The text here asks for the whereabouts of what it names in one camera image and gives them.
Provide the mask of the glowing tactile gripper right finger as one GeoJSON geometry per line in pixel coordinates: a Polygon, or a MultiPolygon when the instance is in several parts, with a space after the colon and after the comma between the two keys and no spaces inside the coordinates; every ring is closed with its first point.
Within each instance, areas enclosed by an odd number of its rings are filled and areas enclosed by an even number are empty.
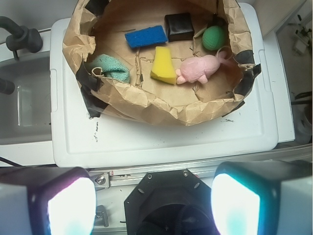
{"type": "Polygon", "coordinates": [[[211,208],[222,235],[311,235],[313,164],[223,162],[212,181],[211,208]]]}

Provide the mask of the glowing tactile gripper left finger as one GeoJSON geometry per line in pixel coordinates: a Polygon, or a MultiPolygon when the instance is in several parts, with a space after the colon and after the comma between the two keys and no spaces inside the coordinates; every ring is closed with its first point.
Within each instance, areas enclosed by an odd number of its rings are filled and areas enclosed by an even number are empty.
{"type": "Polygon", "coordinates": [[[89,235],[96,191],[81,167],[2,167],[2,235],[89,235]]]}

